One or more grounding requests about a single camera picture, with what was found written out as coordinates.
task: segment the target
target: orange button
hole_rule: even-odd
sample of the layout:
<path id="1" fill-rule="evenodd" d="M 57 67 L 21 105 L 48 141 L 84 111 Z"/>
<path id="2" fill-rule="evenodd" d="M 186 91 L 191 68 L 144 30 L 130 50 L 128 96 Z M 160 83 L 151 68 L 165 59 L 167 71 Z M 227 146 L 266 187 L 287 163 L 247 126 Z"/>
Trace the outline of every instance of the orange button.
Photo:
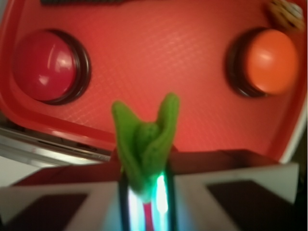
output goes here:
<path id="1" fill-rule="evenodd" d="M 246 78 L 257 90 L 280 94 L 294 83 L 298 56 L 291 39 L 278 30 L 265 30 L 251 42 L 246 53 Z"/>

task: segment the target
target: red tray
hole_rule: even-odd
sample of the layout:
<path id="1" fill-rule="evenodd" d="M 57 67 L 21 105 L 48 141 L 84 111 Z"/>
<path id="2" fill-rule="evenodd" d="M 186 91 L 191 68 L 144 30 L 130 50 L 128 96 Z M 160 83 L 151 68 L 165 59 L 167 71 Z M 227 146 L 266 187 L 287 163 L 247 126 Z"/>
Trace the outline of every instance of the red tray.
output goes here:
<path id="1" fill-rule="evenodd" d="M 232 41 L 252 27 L 270 26 L 265 2 L 131 0 L 42 6 L 39 0 L 11 0 L 0 32 L 0 107 L 21 126 L 111 150 L 114 100 L 126 102 L 142 119 L 154 120 L 163 97 L 173 91 L 181 99 L 175 139 L 180 151 L 247 148 L 279 160 L 307 94 L 306 33 L 291 35 L 302 68 L 298 82 L 284 95 L 242 97 L 229 87 L 224 73 Z M 306 9 L 304 0 L 297 3 Z M 67 105 L 32 100 L 13 79 L 16 43 L 46 28 L 72 34 L 90 54 L 89 88 Z"/>

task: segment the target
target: green light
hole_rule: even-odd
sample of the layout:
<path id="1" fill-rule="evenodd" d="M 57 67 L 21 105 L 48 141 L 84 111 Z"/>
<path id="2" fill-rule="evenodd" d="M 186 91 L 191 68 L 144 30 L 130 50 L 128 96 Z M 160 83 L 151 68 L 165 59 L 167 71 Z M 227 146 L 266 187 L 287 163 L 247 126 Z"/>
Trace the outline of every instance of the green light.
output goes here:
<path id="1" fill-rule="evenodd" d="M 168 211 L 167 189 L 163 173 L 157 179 L 156 207 L 161 215 Z"/>
<path id="2" fill-rule="evenodd" d="M 152 200 L 152 219 L 155 231 L 169 230 L 167 192 L 165 174 L 162 173 L 157 179 Z"/>
<path id="3" fill-rule="evenodd" d="M 128 189 L 128 209 L 130 231 L 145 231 L 145 216 L 141 199 Z"/>

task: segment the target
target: green plastic figure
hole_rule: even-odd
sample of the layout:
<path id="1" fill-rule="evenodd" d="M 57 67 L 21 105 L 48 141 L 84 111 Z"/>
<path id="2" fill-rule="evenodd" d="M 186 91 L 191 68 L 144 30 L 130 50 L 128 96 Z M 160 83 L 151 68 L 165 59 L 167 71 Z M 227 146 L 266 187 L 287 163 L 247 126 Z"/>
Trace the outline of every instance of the green plastic figure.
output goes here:
<path id="1" fill-rule="evenodd" d="M 151 201 L 157 178 L 165 170 L 176 132 L 180 100 L 168 94 L 153 123 L 142 122 L 124 103 L 112 106 L 117 151 L 132 190 Z"/>

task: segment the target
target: red button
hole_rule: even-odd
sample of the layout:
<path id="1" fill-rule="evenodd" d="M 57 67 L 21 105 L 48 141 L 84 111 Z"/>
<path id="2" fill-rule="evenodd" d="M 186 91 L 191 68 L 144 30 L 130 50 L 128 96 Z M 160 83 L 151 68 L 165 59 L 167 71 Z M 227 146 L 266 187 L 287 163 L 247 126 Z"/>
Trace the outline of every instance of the red button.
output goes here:
<path id="1" fill-rule="evenodd" d="M 28 96 L 50 101 L 70 90 L 76 78 L 76 63 L 71 49 L 59 36 L 40 31 L 25 37 L 16 47 L 13 74 Z"/>

